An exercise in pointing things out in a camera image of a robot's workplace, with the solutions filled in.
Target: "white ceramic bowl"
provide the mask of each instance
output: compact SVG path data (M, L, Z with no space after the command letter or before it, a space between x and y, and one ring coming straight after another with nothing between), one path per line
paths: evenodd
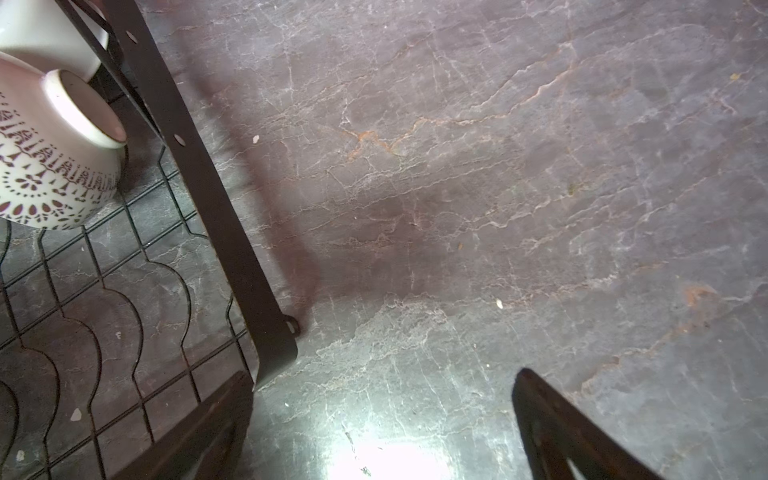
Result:
M82 225L117 190L125 141L118 116L77 75L0 53L0 217Z
M106 48L107 32L79 8L74 9ZM69 70L85 81L91 80L101 65L54 0L0 0L0 51L38 70Z

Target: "wire grid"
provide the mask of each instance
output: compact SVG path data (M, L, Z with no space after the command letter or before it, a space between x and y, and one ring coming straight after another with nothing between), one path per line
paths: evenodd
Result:
M102 85L102 94L104 94L105 90L106 88ZM122 98L122 94L118 95L110 103L114 104ZM249 361L246 358L247 354L251 357L251 365L255 366L255 350L251 351L253 349L252 344L247 342L251 347L251 350L248 350L247 344L244 349L244 345L240 343L243 337L246 339L249 339L249 337L246 336L247 331L244 325L233 321L236 309L233 310L233 297L231 293L228 294L229 300L226 302L226 308L223 312L220 312L220 314L223 314L225 324L222 328L226 330L228 338L218 344L215 344L216 342L214 344L204 342L204 353L199 351L194 358L190 358L189 348L185 346L190 326L193 324L193 301L188 283L189 275L185 279L185 275L180 273L177 268L174 268L170 264L171 262L159 260L157 255L153 255L150 250L153 245L160 243L168 237L178 235L179 231L187 239L202 240L204 243L207 243L208 237L205 234L194 232L190 226L194 222L197 212L195 210L187 213L183 212L179 200L180 194L174 191L172 187L172 182L179 180L177 179L179 171L175 168L175 165L171 169L169 169L167 164L164 165L164 160L167 157L166 153L166 147L161 145L154 158L154 168L159 173L159 179L144 187L137 194L131 195L130 198L123 192L124 188L121 186L117 193L117 203L113 210L109 211L102 218L80 227L76 235L67 239L61 245L56 247L47 247L45 245L46 238L56 233L49 233L47 230L40 230L36 233L34 242L37 256L29 257L29 265L9 279L6 279L4 276L6 257L9 252L18 248L18 245L14 243L12 233L14 229L24 229L25 227L14 226L11 222L5 221L5 244L2 248L2 253L0 253L0 290L2 291L2 301L5 304L5 313L12 331L9 338L0 343L0 477L6 478L6 475L9 478L69 478L70 476L82 476L84 470L88 470L88 467L83 467L83 465L89 463L89 461L83 461L83 458L95 457L95 467L93 462L91 462L91 473L85 474L86 478L94 478L95 469L98 469L98 475L101 478L107 478L135 458L141 450L155 443L156 439L164 431L167 431L180 419L178 415L184 414L184 408L179 407L177 409L178 412L170 415L164 415L163 413L159 416L155 415L155 421L153 422L151 421L152 415L149 411L153 399L159 399L163 395L167 396L169 390L174 391L174 398L180 398L175 392L184 391L189 393L191 390L194 403L188 401L185 403L187 406L186 410L190 410L194 405L199 404L207 393L213 391L227 377L227 375L219 377L215 372L213 375L208 375L205 379L210 383L210 386L207 387L206 392L201 392L198 381L203 377L196 375L200 371L201 366L205 366L209 362L214 364L218 356L221 356L224 352L230 352L233 346L235 346L234 348L237 351L239 365L230 367L230 369L242 368L250 371ZM140 216L142 214L140 203L143 199L161 189L165 189L170 197L172 207L169 206L169 210L174 215L175 221L170 225L164 226L159 232L152 235L149 240L142 240L140 228L136 220L137 215ZM114 264L103 266L103 261L99 261L97 251L94 248L93 236L100 229L108 227L112 222L115 222L123 214L130 226L130 236L133 237L135 247L122 253L119 261ZM26 243L31 241L33 241L32 237L25 239ZM94 274L88 276L87 281L76 290L62 292L61 286L57 286L56 281L60 273L51 264L58 258L70 256L73 247L76 249L77 245L83 243L84 246L81 249L87 251ZM212 251L210 244L205 248ZM150 267L149 270L162 270L168 276L174 278L180 286L180 295L183 298L183 303L186 303L186 312L182 319L184 327L180 330L181 336L178 342L179 355L183 360L183 366L181 371L170 375L170 378L165 379L159 386L143 385L141 384L142 381L137 379L139 366L143 365L144 344L148 336L147 326L151 325L151 322L144 318L141 313L141 304L144 301L141 299L137 300L134 294L129 295L121 291L120 288L109 286L110 278L118 275L121 269L126 268L129 263L135 262L134 259L142 262L145 268ZM53 299L53 305L39 313L32 321L22 324L18 321L17 314L15 313L16 308L10 291L15 286L25 287L29 277L40 269L45 274L44 285ZM226 280L223 282L223 288L228 289ZM130 384L136 395L136 401L132 402L127 408L123 408L119 413L110 415L111 418L107 421L103 419L97 421L96 415L94 415L94 399L97 397L97 393L100 392L99 386L103 380L102 370L107 365L106 362L108 360L105 359L102 349L104 336L102 335L100 338L91 319L80 318L79 315L72 314L70 309L68 309L68 306L75 300L93 292L96 292L97 296L101 297L112 295L113 298L118 298L123 304L123 311L129 312L130 315L128 316L133 317L135 329L137 330L137 351L130 372ZM41 329L45 330L53 318L60 320L53 323L57 325L67 324L81 333L78 336L78 347L73 349L72 345L74 343L64 346L64 350L68 351L67 355L69 356L63 356L61 352L53 355L51 350L61 349L58 343L65 340L58 339L69 338L68 334L61 335L61 332L66 333L71 330L61 330L58 327L54 328L52 326L51 338L58 339L53 339L49 343L43 343L42 345L39 344L40 342L28 341L29 336L33 336L34 332ZM153 321L155 320L158 322L164 321L162 318L153 319ZM157 325L155 329L158 332L160 331ZM118 339L121 338L120 332L117 332L116 335ZM59 364L69 363L68 359L72 356L79 358L81 356L81 353L78 353L80 352L80 347L84 348L87 343L92 344L95 352L95 381L92 381L90 386L87 402L84 405L84 412L75 410L69 416L69 412L60 411L62 381L67 382L70 389L73 387L70 385L70 379L63 379L68 370L62 371L62 365ZM38 369L46 371L47 375L38 376L39 372L36 371ZM142 370L152 372L154 367L143 367ZM40 381L43 380L43 377L45 377L46 383L41 385ZM187 386L184 386L182 382L188 382ZM122 395L119 398L120 401L116 401L116 403L124 403L125 396L127 394ZM80 412L81 418L78 418L77 412ZM137 420L136 415L139 415L141 419ZM131 430L134 434L125 435L117 432L115 429L121 427L129 417L133 423L131 426L126 427L126 429ZM62 446L61 441L57 441L55 452L53 452L51 450L51 432L55 422L57 425L74 425L76 422L85 422L88 425L88 429L85 432L86 435L82 435L81 431L79 437L77 435L64 435L64 437L71 437L70 442L66 446ZM143 424L143 428L138 428L137 430L137 424ZM138 443L137 448L124 448L122 441L125 436L141 438L142 441ZM30 449L29 444L33 442L32 440L38 443L38 447L32 446ZM105 455L104 449L110 447L112 443L117 445L117 447L111 449L116 451L116 453ZM92 445L91 452L88 451L88 445ZM105 459L105 456L110 457L109 462ZM70 464L67 468L63 468L60 471L57 470L57 465L67 463Z

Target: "rust spot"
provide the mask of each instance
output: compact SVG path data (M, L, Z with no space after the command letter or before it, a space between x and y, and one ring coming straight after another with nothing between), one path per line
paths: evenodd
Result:
M709 285L691 285L684 291L685 303L690 308L696 308L702 297L709 295L717 295L714 288Z

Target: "dish rack frame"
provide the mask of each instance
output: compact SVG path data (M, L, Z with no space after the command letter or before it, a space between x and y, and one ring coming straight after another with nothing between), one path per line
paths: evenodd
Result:
M193 372L206 362L214 359L228 347L235 345L237 346L237 352L242 362L243 370L250 373L254 366L249 366L243 348L240 345L240 339L245 335L249 335L258 355L257 374L253 380L253 388L251 388L251 390L255 390L266 382L269 382L296 359L297 347L295 338L300 333L299 324L293 317L283 314L280 310L250 241L240 224L240 220L235 213L230 198L227 196L227 192L219 178L214 163L210 159L203 141L200 139L200 135L194 126L187 107L177 90L176 84L171 77L167 66L157 50L157 46L154 43L149 28L144 22L144 18L139 8L134 3L134 0L105 2L103 9L105 18L108 18L109 22L105 20L104 17L100 16L91 5L83 0L71 0L71 3L70 0L55 1L59 8L61 8L67 15L73 26L76 27L83 39L91 46L91 49L99 57L108 76L120 88L121 93L117 97L108 99L110 103L118 99L127 98L144 119L146 125L161 139L162 146L160 147L160 151L157 152L157 162L155 163L155 167L159 170L160 179L146 186L130 199L127 199L123 192L118 189L117 199L119 205L117 209L111 211L109 214L92 224L80 227L78 235L72 237L61 246L52 249L50 252L46 253L43 242L47 230L40 230L36 235L38 258L32 261L26 269L8 279L3 277L2 267L8 250L12 245L13 227L12 223L6 220L5 245L2 252L0 252L0 293L2 294L2 300L7 309L7 316L12 326L12 335L10 338L0 343L0 354L3 353L3 350L8 348L21 348L22 350L44 358L55 373L55 405L50 412L48 426L42 438L43 465L41 468L38 468L36 471L26 476L26 478L53 478L51 470L88 443L92 443L94 446L101 478L107 478L107 469L104 466L104 459L102 458L99 442L100 435L136 411L141 413L144 420L144 427L146 428L151 444L155 447L159 446L155 439L149 415L147 414L147 402L159 396L166 389L184 377L189 379L190 387L194 392L198 407L182 420L179 425L166 433L160 442L165 442L165 445L170 445L172 442L175 442L172 438L176 438L179 439L176 443L187 442L187 445L197 445L199 448L192 450L202 451L203 447L210 446L211 442L214 440L215 435L211 435L211 432L213 432L213 430L211 430L211 428L213 428L211 425L213 424L210 424L210 422L212 421L211 419L215 417L216 424L222 425L219 428L221 432L226 433L226 428L232 428L234 429L232 432L236 432L237 434L226 434L224 437L219 435L221 438L229 439L225 441L224 444L230 442L231 445L225 445L225 450L233 449L231 452L234 454L229 455L229 458L224 458L226 455L224 457L222 455L213 455L213 457L215 457L214 464L217 464L217 462L221 465L228 463L229 465L226 468L233 468L233 462L237 460L237 456L239 455L240 446L238 445L238 442L242 442L243 440L244 428L247 426L249 419L246 413L250 413L250 397L243 395L246 383L250 385L249 376L243 375L242 371L240 371L225 382L219 390L209 397L209 399L203 399L197 388ZM134 76L135 85L127 79L126 73L118 66L119 62L115 55L108 53L101 47L96 37L94 37L87 25L83 22L76 8L82 10L109 34L111 46L114 47L115 45L119 45L118 54L123 56L124 65L128 66L130 72ZM164 156L168 152L170 152L173 159L175 159L177 165L175 169L170 171L168 171L162 163ZM172 188L171 182L177 177L180 177L184 181L190 198L196 208L196 210L187 214L182 211L177 195ZM142 240L131 208L135 208L134 205L142 198L163 188L170 195L170 199L174 206L173 211L177 215L177 220L149 240ZM131 232L136 241L136 247L128 255L123 255L123 258L115 265L105 269L100 265L97 255L94 252L91 236L96 229L104 226L110 220L122 213L125 213L128 219ZM195 233L190 228L189 223L195 216L199 218L200 222L205 227L207 235ZM227 304L226 312L224 312L224 317L230 332L230 338L225 343L212 348L206 354L194 361L190 361L187 358L187 354L184 350L184 338L182 338L179 347L181 350L180 355L184 360L184 371L179 372L151 392L142 394L135 374L142 355L142 339L144 335L145 321L142 319L137 307L131 302L131 299L121 291L107 287L105 279L111 274L119 271L123 265L135 257L143 257L145 262L154 264L155 266L174 274L177 280L179 280L186 296L187 325L184 333L184 337L186 337L191 321L191 316L189 314L191 300L187 281L172 266L151 258L151 255L147 252L147 249L151 245L162 240L171 232L174 232L179 228L183 228L186 235L210 243L217 255L217 259L219 260L222 271L227 278L227 282L231 289L229 303ZM50 263L54 258L67 252L69 248L81 241L84 241L84 244L88 248L88 256L91 259L96 275L93 278L90 278L85 285L73 293L70 293L67 296L60 296L54 282ZM39 315L37 319L26 325L19 326L14 315L8 289L16 283L23 281L37 269L42 269L45 273L45 281L51 297L54 300L54 306ZM65 307L70 302L94 288L101 288L119 295L131 310L140 331L137 357L134 361L133 371L131 373L131 379L139 400L130 408L125 409L121 414L116 415L109 422L98 427L94 421L91 406L99 387L99 381L101 380L102 352L99 338L97 338L94 330L87 323L84 323L79 319L69 318L65 312ZM230 318L230 311L235 302L237 302L237 305L240 308L243 322L246 327L240 331L237 331ZM93 341L99 364L96 368L96 382L92 387L86 412L83 414L83 419L90 423L90 435L73 444L65 452L53 456L50 455L48 451L48 434L51 431L51 427L59 409L61 380L55 361L44 349L26 346L25 334L55 314L77 323L80 327L88 331L88 334ZM19 399L21 398L19 392L15 392L14 389L8 383L4 382L1 377L0 391L4 391L6 396L12 399L12 409L15 413L15 418L12 420L12 437L10 441L7 441L6 447L0 449L0 475L2 475L3 465L5 465L6 461L11 457L12 448L15 443L16 435L18 434L22 405L19 404ZM219 406L216 412L210 408L211 402L215 398L218 398L215 404ZM222 415L224 415L224 418L230 418L231 422L222 422ZM190 425L195 425L194 429L200 430L201 432L205 430L207 432L207 437L210 438L201 439L196 437L194 430L189 430L189 428L191 428ZM201 425L207 425L207 429L200 427ZM151 458L154 467L157 467L158 465L166 465L167 467L169 459L159 459L158 450L160 449L150 447L139 460ZM181 464L191 464L191 462L194 461L193 458L185 458L184 452L181 450L176 451L174 455L176 456L170 459L170 463L177 468ZM129 478L131 475L130 472L139 472L136 468L137 462L129 465L129 467L120 474L123 475L121 478ZM167 472L167 470L164 471L162 468L158 468L155 469L155 472ZM143 478L149 478L149 476L151 476L147 473L149 471L150 470L146 470L141 473ZM209 468L209 474L210 472L214 472L211 478L217 476L215 472L221 473L223 471L224 470L221 469L216 470L215 468Z

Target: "marble surface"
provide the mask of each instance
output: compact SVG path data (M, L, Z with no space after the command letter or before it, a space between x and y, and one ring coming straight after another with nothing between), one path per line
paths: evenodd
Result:
M768 3L141 5L305 329L242 478L529 478L522 366L765 476Z

